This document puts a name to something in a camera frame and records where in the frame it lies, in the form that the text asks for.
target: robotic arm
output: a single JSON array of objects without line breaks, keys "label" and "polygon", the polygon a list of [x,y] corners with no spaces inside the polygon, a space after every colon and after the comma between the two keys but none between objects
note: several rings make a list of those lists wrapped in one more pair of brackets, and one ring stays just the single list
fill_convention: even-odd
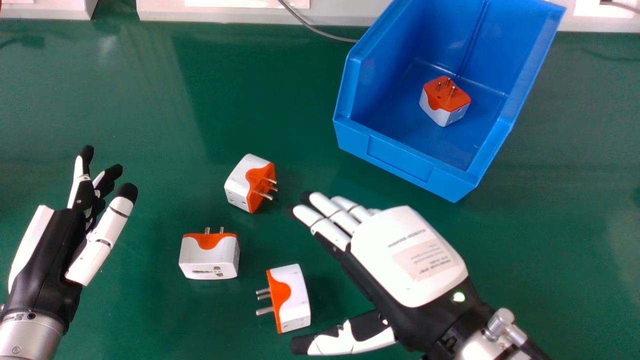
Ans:
[{"label": "robotic arm", "polygon": [[375,306],[319,334],[291,341],[294,354],[358,354],[395,343],[425,360],[549,359],[508,309],[484,304],[460,255],[408,206],[366,209],[305,193],[289,214]]},{"label": "robotic arm", "polygon": [[0,359],[52,359],[68,331],[83,286],[107,258],[138,196],[123,184],[105,210],[105,196],[122,175],[115,165],[93,181],[93,147],[76,159],[67,209],[41,205],[19,245],[9,274],[9,297],[0,312]]}]

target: adapter inside blue bin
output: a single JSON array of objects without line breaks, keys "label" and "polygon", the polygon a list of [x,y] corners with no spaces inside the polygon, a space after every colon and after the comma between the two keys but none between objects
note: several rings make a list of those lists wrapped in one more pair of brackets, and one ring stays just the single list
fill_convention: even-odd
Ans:
[{"label": "adapter inside blue bin", "polygon": [[[539,0],[395,0],[348,55],[340,148],[460,200],[511,131],[563,13]],[[422,86],[441,75],[471,96],[447,127],[419,106]]]}]

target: green table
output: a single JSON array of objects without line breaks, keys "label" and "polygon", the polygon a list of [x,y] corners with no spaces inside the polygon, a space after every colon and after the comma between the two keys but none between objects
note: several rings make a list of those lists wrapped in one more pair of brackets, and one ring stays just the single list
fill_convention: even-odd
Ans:
[{"label": "green table", "polygon": [[[253,291],[300,263],[320,331],[371,308],[284,216],[303,190],[410,204],[554,359],[640,356],[640,36],[561,33],[480,186],[451,204],[338,150],[331,122],[347,44],[297,26],[140,23],[127,2],[92,22],[0,21],[0,279],[39,204],[63,207],[74,156],[121,161],[140,197],[86,289],[59,359],[290,359]],[[361,29],[336,29],[358,36]],[[223,183],[252,152],[277,201],[249,215]],[[182,234],[238,234],[240,276],[188,281]],[[401,346],[354,359],[416,359]]]}]

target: metal prong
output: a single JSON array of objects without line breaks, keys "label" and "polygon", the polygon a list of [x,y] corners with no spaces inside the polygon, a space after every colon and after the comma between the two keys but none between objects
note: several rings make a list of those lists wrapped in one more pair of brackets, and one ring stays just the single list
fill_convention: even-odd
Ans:
[{"label": "metal prong", "polygon": [[258,309],[255,311],[255,316],[262,316],[264,314],[268,314],[268,313],[272,313],[273,312],[273,306],[269,306],[269,307],[265,307],[262,309]]},{"label": "metal prong", "polygon": [[261,193],[261,192],[255,192],[256,194],[260,195],[261,197],[268,199],[268,200],[273,200],[273,196],[269,195],[268,193]]}]

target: plug adapter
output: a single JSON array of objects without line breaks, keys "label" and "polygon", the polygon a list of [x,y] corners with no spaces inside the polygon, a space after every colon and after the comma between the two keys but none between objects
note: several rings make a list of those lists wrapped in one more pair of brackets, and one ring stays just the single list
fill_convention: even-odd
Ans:
[{"label": "plug adapter", "polygon": [[420,107],[442,127],[462,119],[470,103],[469,95],[447,76],[440,76],[424,84],[420,96]]},{"label": "plug adapter", "polygon": [[210,234],[207,227],[204,234],[182,237],[178,264],[188,279],[233,279],[238,276],[239,260],[237,235],[225,233],[223,227],[218,234]]},{"label": "plug adapter", "polygon": [[258,300],[271,299],[273,306],[256,310],[261,316],[274,313],[278,333],[289,332],[311,324],[311,307],[305,278],[300,265],[293,264],[267,270],[269,287],[255,292]]},{"label": "plug adapter", "polygon": [[277,192],[274,164],[256,155],[247,154],[236,165],[225,182],[229,204],[251,214],[263,199],[273,200],[269,192]]}]

